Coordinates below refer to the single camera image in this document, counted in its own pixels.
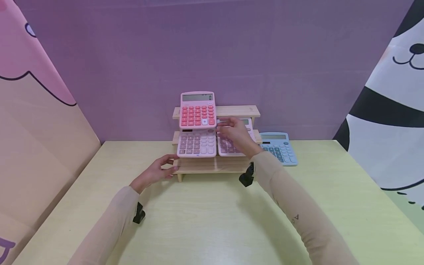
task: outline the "hand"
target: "hand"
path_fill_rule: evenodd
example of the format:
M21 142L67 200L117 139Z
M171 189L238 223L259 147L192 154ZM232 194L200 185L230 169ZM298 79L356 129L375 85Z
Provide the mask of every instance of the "hand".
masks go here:
M164 155L156 159L155 162L131 182L130 187L140 194L145 188L161 179L171 179L172 174L178 170L178 167L174 166L163 169L162 166L166 164L173 165L174 160L178 158L177 155Z
M223 117L219 120L221 122L216 127L219 137L233 141L234 146L249 159L262 152L262 148L250 137L243 121L236 117Z

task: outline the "wooden plank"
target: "wooden plank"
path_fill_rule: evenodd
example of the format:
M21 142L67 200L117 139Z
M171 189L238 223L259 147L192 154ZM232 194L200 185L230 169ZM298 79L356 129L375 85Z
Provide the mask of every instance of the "wooden plank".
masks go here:
M253 134L255 135L255 139L256 139L256 143L257 144L261 144L262 143L262 138L261 135L259 134L258 130L253 130ZM180 132L179 131L175 131L174 132L174 136L172 138L172 145L177 146L178 145L178 138L180 136Z
M258 118L261 116L255 105L246 106L216 106L217 117L236 116L240 118ZM174 109L172 114L174 120L180 118L180 107Z

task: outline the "person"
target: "person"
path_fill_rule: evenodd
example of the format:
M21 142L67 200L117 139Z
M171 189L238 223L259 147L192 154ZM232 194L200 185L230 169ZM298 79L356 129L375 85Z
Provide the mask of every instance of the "person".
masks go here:
M235 147L254 162L254 177L280 209L291 220L301 236L313 265L358 264L346 242L328 217L269 152L263 151L249 136L243 122L235 117L220 118L217 132L233 141ZM177 155L157 159L131 184L122 188L84 238L69 261L69 265L106 264L115 244L132 222L140 193L150 184L172 178L178 168L173 165Z

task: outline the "black stripe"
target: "black stripe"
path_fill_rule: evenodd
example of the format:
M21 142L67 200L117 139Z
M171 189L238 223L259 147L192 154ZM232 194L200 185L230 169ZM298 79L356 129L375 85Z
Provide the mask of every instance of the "black stripe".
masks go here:
M25 74L23 74L23 75L21 75L21 76L18 76L18 77L15 77L15 78L7 78L7 77L3 77L3 76L1 76L0 75L0 79L3 79L3 80L7 80L7 81L16 81L16 80L20 80L20 79L22 79L22 78L24 78L24 77L26 77L27 75L31 75L47 92L49 92L49 94L50 95L52 95L55 99L57 99L57 100L59 100L60 102L62 102L63 104L65 104L66 106L70 106L70 107L73 107L73 106L76 106L77 105L77 103L75 102L75 104L68 104L68 103L66 103L66 102L64 102L63 100L61 100L60 98L58 98L58 97L56 97L50 90L48 90L47 89L47 87L45 87L38 79L37 79L37 77L35 77L32 73L31 73L31 71L27 71Z
M378 124L424 128L424 112L386 98L366 86L349 114Z
M350 131L349 131L349 124L347 123L347 119L345 119L342 125L340 125L340 128L337 131L336 135L334 136L333 140L337 140L346 151L349 150Z
M424 0L415 0L409 8L394 37L408 31L424 18Z

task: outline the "calculator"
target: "calculator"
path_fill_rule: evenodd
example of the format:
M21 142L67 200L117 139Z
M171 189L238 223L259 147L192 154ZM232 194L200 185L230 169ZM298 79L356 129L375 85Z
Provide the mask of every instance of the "calculator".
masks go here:
M177 154L179 157L215 157L216 130L182 129L178 138Z
M241 119L249 132L250 137L256 142L253 134L252 118ZM234 147L233 141L219 137L218 134L218 153L220 156L245 156L240 150Z
M289 142L289 135L283 132L262 132L261 147L273 154L284 166L296 166L297 158Z
M215 94L208 91L181 94L180 129L216 127Z

